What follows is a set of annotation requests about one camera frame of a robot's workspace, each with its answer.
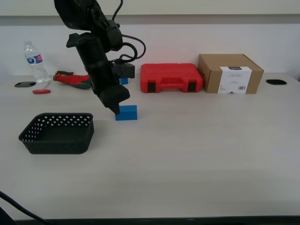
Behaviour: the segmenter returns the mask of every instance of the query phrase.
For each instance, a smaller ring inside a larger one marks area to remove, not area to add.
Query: red screwdriver
[[[33,94],[35,95],[43,95],[43,94],[49,94],[51,91],[46,89],[49,85],[51,84],[51,82],[49,82],[43,89],[41,90],[33,90]]]

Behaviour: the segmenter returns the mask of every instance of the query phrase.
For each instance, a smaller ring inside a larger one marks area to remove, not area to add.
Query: bottle label
[[[29,64],[34,64],[34,58],[27,58],[27,61],[29,62]]]
[[[27,61],[29,62],[29,64],[38,64],[43,62],[42,56],[41,55],[37,55],[32,57],[27,58]]]

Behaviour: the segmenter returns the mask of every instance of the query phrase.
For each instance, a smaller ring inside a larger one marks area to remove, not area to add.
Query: bottle cap
[[[25,45],[31,45],[31,41],[24,41]]]

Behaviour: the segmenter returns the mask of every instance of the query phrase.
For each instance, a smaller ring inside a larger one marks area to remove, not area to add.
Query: black basket
[[[20,134],[31,154],[82,154],[94,134],[89,113],[43,113]]]

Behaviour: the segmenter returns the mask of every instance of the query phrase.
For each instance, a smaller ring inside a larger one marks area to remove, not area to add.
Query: water bottle
[[[41,54],[38,49],[31,43],[31,41],[25,41],[24,54],[29,65],[32,68],[33,78],[37,83],[46,83],[50,81],[48,73],[44,68],[44,63]]]

